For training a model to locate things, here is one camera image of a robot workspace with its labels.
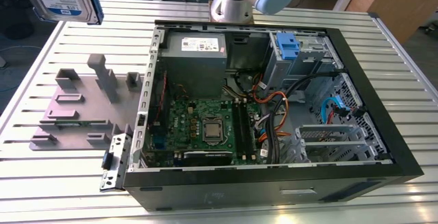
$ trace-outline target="aluminum table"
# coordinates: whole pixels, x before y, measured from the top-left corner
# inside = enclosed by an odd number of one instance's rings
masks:
[[[258,24],[339,28],[425,176],[342,203],[148,213],[127,194],[100,193],[103,151],[31,151],[56,90],[55,74],[92,74],[91,53],[116,74],[146,72],[154,20],[208,21],[206,4],[100,0],[102,26],[60,22],[0,117],[0,222],[425,223],[438,221],[438,94],[379,19],[366,13],[255,11]]]

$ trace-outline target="floor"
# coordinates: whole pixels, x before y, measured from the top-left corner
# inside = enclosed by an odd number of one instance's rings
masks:
[[[417,30],[403,48],[438,89],[438,31],[426,35],[423,29]]]
[[[27,14],[35,26],[33,35],[23,40],[8,40],[0,34],[0,56],[8,62],[8,67],[0,68],[0,115],[40,52],[37,48],[29,47],[3,49],[11,46],[43,47],[55,28],[53,23],[40,22],[32,11],[28,11]],[[438,32],[426,35],[419,29],[403,47],[438,88]]]

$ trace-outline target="side panel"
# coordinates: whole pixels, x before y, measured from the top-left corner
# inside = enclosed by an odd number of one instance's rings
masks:
[[[148,211],[155,211],[347,201],[389,181],[390,178],[321,179],[132,187],[127,191]]]

